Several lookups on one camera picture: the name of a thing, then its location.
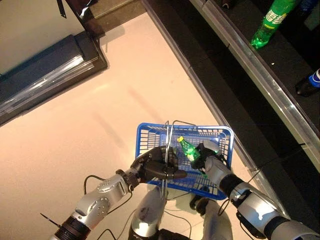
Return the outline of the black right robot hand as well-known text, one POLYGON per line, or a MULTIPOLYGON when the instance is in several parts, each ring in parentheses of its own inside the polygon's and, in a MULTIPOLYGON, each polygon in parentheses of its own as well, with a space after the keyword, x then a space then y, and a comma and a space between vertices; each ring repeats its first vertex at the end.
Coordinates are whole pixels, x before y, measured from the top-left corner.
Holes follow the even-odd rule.
POLYGON ((203 142, 199 143, 194 150, 191 167, 195 170, 199 170, 201 174, 205 176, 205 161, 208 157, 215 157, 222 163, 227 164, 227 160, 222 154, 220 147, 211 140, 204 140, 203 142))

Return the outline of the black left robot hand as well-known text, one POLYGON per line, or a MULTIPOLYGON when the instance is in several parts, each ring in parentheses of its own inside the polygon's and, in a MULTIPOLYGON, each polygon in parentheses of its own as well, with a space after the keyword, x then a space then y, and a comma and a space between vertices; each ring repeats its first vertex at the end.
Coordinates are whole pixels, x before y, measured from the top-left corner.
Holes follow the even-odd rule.
POLYGON ((138 156, 131 164, 141 183, 147 183, 153 178, 160 180, 183 179, 187 172, 179 169, 176 149, 166 146, 157 146, 138 156))

